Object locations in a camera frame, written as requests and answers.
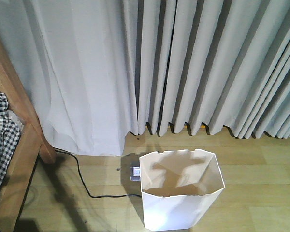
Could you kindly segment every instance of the curtain fold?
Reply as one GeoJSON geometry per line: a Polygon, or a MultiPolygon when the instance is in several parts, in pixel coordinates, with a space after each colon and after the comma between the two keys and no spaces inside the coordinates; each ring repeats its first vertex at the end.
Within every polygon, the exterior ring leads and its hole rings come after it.
{"type": "Polygon", "coordinates": [[[121,155],[146,123],[290,137],[290,0],[0,1],[0,37],[53,146],[121,155]]]}

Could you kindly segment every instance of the metal outlet plate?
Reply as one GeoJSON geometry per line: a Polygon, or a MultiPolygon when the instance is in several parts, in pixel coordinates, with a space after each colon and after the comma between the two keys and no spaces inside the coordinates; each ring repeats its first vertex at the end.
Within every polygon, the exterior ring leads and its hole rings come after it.
{"type": "Polygon", "coordinates": [[[140,177],[140,163],[132,162],[130,165],[130,180],[131,181],[141,181],[140,177]]]}

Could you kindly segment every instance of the wooden bed frame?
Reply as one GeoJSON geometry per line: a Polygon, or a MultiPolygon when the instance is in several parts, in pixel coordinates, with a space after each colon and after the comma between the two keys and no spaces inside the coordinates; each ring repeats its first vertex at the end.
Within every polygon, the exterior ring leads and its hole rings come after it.
{"type": "Polygon", "coordinates": [[[43,162],[54,163],[56,153],[43,135],[37,114],[0,40],[0,92],[5,93],[9,109],[25,126],[0,190],[0,230],[12,232],[20,214],[33,168],[40,154],[43,162]]]}

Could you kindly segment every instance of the bed leg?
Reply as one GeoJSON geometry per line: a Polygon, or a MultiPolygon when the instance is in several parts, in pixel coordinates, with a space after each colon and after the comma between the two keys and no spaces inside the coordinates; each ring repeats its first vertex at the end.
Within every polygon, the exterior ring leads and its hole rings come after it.
{"type": "Polygon", "coordinates": [[[39,155],[41,156],[44,163],[55,163],[56,152],[54,148],[48,143],[48,141],[43,138],[39,155]]]}

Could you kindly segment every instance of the white trash bin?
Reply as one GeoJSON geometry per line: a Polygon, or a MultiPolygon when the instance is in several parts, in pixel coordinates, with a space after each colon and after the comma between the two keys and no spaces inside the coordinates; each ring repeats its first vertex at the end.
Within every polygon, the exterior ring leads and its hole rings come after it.
{"type": "Polygon", "coordinates": [[[194,226],[225,188],[214,153],[195,149],[140,157],[144,226],[152,231],[194,226]]]}

